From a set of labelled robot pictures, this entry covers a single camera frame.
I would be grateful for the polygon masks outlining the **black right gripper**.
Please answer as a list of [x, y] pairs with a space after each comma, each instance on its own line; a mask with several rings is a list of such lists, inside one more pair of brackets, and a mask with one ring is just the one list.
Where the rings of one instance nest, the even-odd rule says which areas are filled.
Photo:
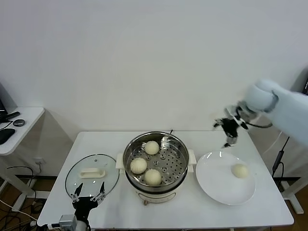
[[218, 118], [214, 120], [213, 129], [217, 129], [218, 127], [223, 128], [225, 134], [227, 135], [227, 139], [222, 148], [233, 147], [237, 143], [238, 132], [237, 129], [239, 127], [238, 121], [234, 118]]

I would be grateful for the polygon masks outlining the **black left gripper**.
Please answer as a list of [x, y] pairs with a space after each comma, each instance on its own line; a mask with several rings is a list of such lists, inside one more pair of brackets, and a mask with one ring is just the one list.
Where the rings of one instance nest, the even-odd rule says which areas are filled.
[[73, 208], [75, 209], [75, 216], [77, 220], [88, 220], [89, 213], [92, 209], [98, 206], [105, 198], [105, 182], [103, 181], [99, 193], [94, 197], [79, 197], [83, 183], [81, 183], [73, 193], [70, 194], [73, 199]]

